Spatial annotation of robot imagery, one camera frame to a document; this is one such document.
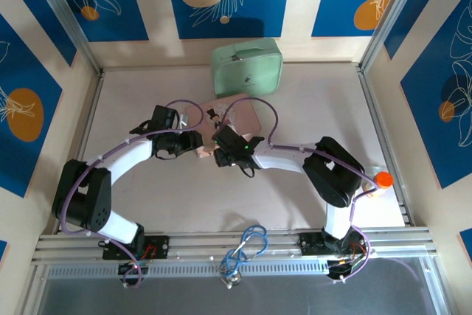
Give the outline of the pink cloth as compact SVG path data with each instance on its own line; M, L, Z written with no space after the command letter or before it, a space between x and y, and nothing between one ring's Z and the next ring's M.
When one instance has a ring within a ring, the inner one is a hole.
M241 100L226 111L233 102L244 97L247 95L237 94L200 104L204 119L196 130L202 135L205 144L213 143L212 136L222 122L246 140L259 134L260 122L249 100Z

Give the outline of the mint green zip case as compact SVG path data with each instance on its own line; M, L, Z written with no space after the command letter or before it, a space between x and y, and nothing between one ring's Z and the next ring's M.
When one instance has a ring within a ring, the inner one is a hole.
M218 47L210 57L215 95L271 94L280 84L282 66L283 56L273 38Z

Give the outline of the orange-capped bottle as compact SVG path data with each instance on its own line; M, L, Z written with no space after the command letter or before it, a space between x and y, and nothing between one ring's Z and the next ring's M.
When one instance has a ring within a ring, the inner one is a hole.
M375 186L368 181L362 183L362 190L364 192L369 191L367 197L376 198L383 195L390 187L394 184L393 176L386 170L375 168L367 171L367 175L376 183Z

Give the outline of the aluminium front rail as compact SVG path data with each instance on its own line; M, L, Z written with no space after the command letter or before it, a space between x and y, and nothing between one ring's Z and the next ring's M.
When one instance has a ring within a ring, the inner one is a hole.
M268 232L268 250L256 261L263 260L338 260L340 254L304 256L298 242L297 230L274 230ZM432 236L426 227L366 228L363 233L369 238L370 256L378 257L435 257L438 255ZM191 232L169 233L167 263L198 262L210 263L213 257L219 262L230 249L240 243L241 232ZM42 235L36 244L31 259L35 266L62 264L118 264L121 260L103 259L103 249L98 246L99 238L85 235Z

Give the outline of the aluminium table side rail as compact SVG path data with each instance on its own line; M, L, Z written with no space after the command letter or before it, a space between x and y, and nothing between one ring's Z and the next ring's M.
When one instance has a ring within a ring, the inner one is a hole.
M82 159L84 156L104 77L105 71L102 69L100 75L92 80L87 89L71 143L69 158Z
M369 109L370 116L372 118L375 132L378 137L378 141L381 147L381 151L386 162L386 166L389 168L389 172L394 178L393 190L397 197L400 209L402 210L402 216L407 226L414 226L414 221L410 216L410 211L406 200L406 191L403 184L403 180L398 170L398 166L395 161L393 150L390 147L390 141L386 132L386 126L381 114L380 106L375 98L372 85L369 81L368 76L364 73L364 70L360 67L356 67L360 84L364 93L365 100Z

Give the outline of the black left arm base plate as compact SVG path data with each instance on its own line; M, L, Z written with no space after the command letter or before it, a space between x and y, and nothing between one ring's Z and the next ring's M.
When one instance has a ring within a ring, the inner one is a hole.
M167 258L169 239L166 235L141 235L131 244L124 245L124 247L137 260L162 260ZM97 245L103 249L103 260L131 260L128 254L118 246L106 243L104 240L99 241Z

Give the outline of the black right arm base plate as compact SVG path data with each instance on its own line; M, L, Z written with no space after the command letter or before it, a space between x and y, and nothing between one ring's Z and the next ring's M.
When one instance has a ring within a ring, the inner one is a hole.
M302 256L319 255L365 255L367 253L367 242L361 234L351 229L342 239L337 239L321 232L302 232L299 234L297 246Z

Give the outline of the aluminium frame post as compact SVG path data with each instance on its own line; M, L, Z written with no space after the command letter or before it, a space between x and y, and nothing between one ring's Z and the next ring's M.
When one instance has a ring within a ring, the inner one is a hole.
M399 14L404 8L406 1L407 0L390 0L388 3L386 12L379 21L378 27L375 29L363 56L358 62L360 72L366 72L368 68L371 67L379 50L384 45L384 41L390 33L392 26L395 24Z
M64 28L66 34L69 36L70 40L78 50L78 52L83 56L84 61L96 74L96 76L101 77L102 69L100 68L95 56L92 53L92 50L89 46L89 41L85 36L82 28L80 27L72 9L68 5L66 0L46 0L55 16L59 20L62 28Z

